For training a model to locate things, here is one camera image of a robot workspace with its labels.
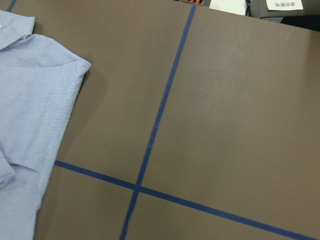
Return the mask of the light blue striped shirt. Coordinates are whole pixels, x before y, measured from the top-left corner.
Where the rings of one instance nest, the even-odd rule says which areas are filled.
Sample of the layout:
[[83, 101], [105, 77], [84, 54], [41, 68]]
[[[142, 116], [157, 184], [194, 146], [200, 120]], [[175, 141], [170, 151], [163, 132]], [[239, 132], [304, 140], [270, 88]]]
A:
[[0, 237], [31, 240], [54, 163], [91, 64], [0, 13]]

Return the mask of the near orange circuit board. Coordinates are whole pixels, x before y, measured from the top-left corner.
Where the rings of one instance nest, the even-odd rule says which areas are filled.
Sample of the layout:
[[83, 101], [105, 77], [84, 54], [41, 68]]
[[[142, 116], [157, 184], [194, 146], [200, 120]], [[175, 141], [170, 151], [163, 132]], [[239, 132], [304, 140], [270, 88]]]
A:
[[188, 3], [188, 4], [193, 4], [193, 5], [198, 5], [198, 6], [203, 6], [205, 1], [204, 0], [175, 0], [176, 2], [183, 2], [183, 3]]

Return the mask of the black label printer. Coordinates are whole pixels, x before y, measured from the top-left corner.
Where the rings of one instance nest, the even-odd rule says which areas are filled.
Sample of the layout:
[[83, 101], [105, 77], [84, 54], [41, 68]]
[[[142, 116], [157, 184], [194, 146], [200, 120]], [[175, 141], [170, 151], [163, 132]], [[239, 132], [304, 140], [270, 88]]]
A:
[[246, 15], [317, 32], [320, 30], [318, 0], [247, 0]]

